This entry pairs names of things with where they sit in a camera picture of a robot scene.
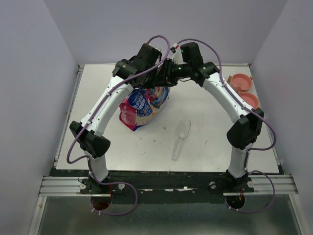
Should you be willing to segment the clear plastic scoop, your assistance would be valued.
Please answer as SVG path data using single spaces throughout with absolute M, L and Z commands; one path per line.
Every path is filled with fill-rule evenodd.
M 175 142 L 173 148 L 172 159 L 176 161 L 179 158 L 182 144 L 184 140 L 188 137 L 191 128 L 191 120 L 188 118 L 184 118 L 180 121 L 176 135 L 177 141 Z

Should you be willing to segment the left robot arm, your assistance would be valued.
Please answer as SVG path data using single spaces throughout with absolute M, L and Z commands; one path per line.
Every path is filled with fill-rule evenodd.
M 115 64 L 112 76 L 105 91 L 89 113 L 81 121 L 73 121 L 69 128 L 74 136 L 74 143 L 79 143 L 88 161 L 89 174 L 93 178 L 91 187 L 97 193 L 104 193 L 109 186 L 106 177 L 109 171 L 105 154 L 111 142 L 103 136 L 105 129 L 121 104 L 140 82 L 131 83 L 134 76 L 139 81 L 147 78 L 151 68 L 160 61 L 160 50 L 143 44 L 137 55 L 131 59 L 122 59 Z

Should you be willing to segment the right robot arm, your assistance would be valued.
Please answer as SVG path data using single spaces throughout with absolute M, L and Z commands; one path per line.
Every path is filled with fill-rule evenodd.
M 177 64 L 173 58 L 166 59 L 157 71 L 155 86 L 172 87 L 179 79 L 190 78 L 213 95 L 224 108 L 233 123 L 226 134 L 232 150 L 230 165 L 225 173 L 225 187 L 235 192 L 243 186 L 243 181 L 248 176 L 248 151 L 261 133 L 264 112 L 240 98 L 214 63 L 203 61 L 197 43 L 183 44 L 180 51 L 183 63 Z

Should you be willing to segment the cat food bag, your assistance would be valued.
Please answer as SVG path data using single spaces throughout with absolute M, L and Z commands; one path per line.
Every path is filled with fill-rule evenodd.
M 120 121 L 132 131 L 150 122 L 164 108 L 170 88 L 135 89 L 119 105 Z

